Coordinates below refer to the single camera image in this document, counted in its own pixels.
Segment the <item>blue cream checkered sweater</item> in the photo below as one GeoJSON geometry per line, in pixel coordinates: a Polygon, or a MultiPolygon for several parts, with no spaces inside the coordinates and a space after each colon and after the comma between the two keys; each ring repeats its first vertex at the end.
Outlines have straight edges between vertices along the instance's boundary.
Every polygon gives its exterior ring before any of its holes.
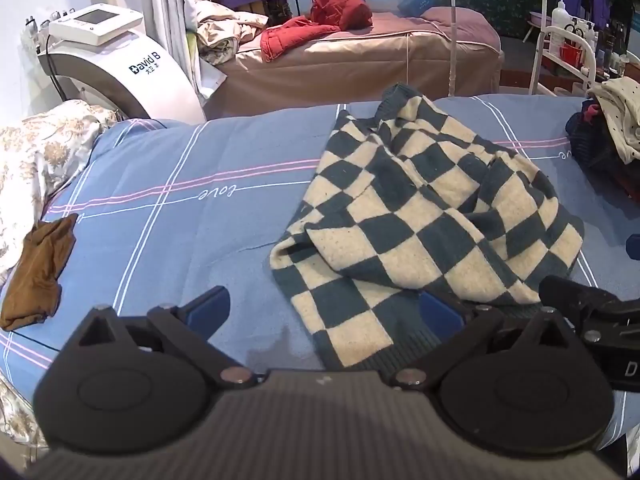
{"type": "Polygon", "coordinates": [[[325,367],[391,373],[438,344],[421,292],[528,315],[584,235],[536,165],[396,84],[338,114],[270,266],[325,367]]]}

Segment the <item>dark navy clothes pile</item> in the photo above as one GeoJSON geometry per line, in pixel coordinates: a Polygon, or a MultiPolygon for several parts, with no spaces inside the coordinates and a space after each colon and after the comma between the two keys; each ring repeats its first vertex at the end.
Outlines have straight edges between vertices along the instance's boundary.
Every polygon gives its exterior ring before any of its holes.
{"type": "Polygon", "coordinates": [[[582,170],[608,179],[639,201],[639,162],[623,163],[596,99],[582,102],[582,109],[568,120],[565,131],[572,156],[582,170]]]}

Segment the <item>brown folded cloth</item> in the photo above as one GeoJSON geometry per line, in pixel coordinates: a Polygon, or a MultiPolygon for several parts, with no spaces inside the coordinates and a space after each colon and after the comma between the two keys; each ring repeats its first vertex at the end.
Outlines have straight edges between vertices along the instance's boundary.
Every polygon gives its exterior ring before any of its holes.
{"type": "Polygon", "coordinates": [[[2,301],[2,330],[13,332],[55,315],[62,295],[58,278],[76,243],[77,218],[78,214],[70,214],[52,222],[39,221],[25,236],[2,301]]]}

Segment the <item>cream dotted garment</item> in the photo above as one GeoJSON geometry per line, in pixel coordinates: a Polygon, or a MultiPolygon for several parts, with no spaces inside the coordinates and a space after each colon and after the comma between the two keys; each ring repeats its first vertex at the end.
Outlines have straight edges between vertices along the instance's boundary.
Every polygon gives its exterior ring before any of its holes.
{"type": "Polygon", "coordinates": [[[627,76],[594,84],[588,96],[595,98],[603,112],[618,157],[629,165],[640,157],[640,87],[627,76]]]}

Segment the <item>floral beige quilt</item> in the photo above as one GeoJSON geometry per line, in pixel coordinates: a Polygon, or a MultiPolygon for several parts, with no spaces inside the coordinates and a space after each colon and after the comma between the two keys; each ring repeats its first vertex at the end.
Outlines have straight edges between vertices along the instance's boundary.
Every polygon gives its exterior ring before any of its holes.
{"type": "Polygon", "coordinates": [[[1,129],[2,281],[44,205],[85,169],[94,142],[119,121],[116,110],[70,100],[1,129]]]}

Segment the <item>white lamp pole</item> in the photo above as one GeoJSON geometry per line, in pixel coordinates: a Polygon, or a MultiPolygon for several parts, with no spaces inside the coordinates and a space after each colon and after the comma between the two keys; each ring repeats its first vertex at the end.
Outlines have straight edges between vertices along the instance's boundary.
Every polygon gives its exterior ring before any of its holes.
{"type": "Polygon", "coordinates": [[[448,84],[448,96],[451,98],[456,94],[456,80],[457,80],[457,39],[458,39],[458,26],[457,26],[457,0],[450,0],[450,59],[449,59],[449,84],[448,84]]]}

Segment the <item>white metal cart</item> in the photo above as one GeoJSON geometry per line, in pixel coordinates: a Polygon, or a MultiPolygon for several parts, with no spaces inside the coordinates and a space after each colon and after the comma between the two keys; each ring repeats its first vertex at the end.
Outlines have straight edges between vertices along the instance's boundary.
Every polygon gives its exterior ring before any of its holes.
{"type": "Polygon", "coordinates": [[[541,79],[544,62],[573,76],[572,86],[566,91],[578,96],[596,84],[624,76],[628,66],[639,67],[638,56],[629,53],[614,32],[595,32],[588,40],[584,32],[571,32],[570,26],[544,26],[540,30],[530,74],[529,94],[558,96],[561,85],[541,79]]]}

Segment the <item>white pump bottle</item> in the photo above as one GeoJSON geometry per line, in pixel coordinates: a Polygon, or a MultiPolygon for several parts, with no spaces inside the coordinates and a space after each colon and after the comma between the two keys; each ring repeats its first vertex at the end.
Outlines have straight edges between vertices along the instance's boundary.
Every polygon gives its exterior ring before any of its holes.
{"type": "MultiPolygon", "coordinates": [[[[573,17],[567,12],[565,0],[558,0],[556,7],[551,13],[551,26],[558,29],[574,32],[573,17]]],[[[550,32],[549,51],[557,58],[561,56],[561,48],[564,46],[566,38],[556,32],[550,32]]]]}

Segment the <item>pink pillow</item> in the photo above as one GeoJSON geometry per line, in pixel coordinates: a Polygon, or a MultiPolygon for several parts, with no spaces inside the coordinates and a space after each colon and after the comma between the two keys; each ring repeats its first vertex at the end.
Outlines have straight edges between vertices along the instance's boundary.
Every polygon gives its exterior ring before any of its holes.
{"type": "Polygon", "coordinates": [[[457,8],[455,25],[451,21],[449,6],[432,6],[417,18],[408,18],[408,21],[424,32],[434,32],[447,40],[452,38],[452,30],[456,28],[459,44],[481,44],[497,52],[501,51],[498,32],[483,14],[472,9],[457,8]]]}

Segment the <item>white David B machine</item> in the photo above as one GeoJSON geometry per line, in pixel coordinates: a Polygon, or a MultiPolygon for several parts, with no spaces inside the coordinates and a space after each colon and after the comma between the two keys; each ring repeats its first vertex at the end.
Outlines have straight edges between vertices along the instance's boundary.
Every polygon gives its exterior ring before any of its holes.
{"type": "Polygon", "coordinates": [[[176,60],[138,32],[138,11],[96,3],[49,23],[38,54],[54,82],[67,78],[128,118],[200,124],[200,100],[176,60]]]}

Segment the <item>tan covered massage bed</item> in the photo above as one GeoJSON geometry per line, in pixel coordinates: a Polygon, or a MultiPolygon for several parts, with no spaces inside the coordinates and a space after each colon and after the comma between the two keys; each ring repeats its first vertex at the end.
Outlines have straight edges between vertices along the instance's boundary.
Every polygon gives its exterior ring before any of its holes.
{"type": "MultiPolygon", "coordinates": [[[[219,68],[227,78],[204,106],[207,118],[374,101],[398,82],[436,100],[448,96],[450,40],[390,12],[372,27],[312,40],[266,63],[260,40],[242,44],[219,68]]],[[[455,96],[495,93],[503,52],[457,42],[455,96]]]]}

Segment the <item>crumpled beige blanket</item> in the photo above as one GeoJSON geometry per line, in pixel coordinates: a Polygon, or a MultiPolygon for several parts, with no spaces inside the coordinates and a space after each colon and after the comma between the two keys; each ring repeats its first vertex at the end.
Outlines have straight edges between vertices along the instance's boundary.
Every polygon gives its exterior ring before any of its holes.
{"type": "Polygon", "coordinates": [[[242,44],[253,40],[268,25],[264,14],[233,11],[220,3],[195,1],[198,52],[216,66],[229,62],[242,44]]]}

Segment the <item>red jacket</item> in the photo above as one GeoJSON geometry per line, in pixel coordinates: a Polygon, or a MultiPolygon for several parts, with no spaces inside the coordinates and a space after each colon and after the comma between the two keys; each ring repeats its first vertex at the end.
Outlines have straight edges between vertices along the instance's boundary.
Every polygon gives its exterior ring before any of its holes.
{"type": "Polygon", "coordinates": [[[290,18],[260,34],[262,60],[272,62],[309,41],[372,26],[372,11],[364,0],[314,0],[309,15],[290,18]]]}

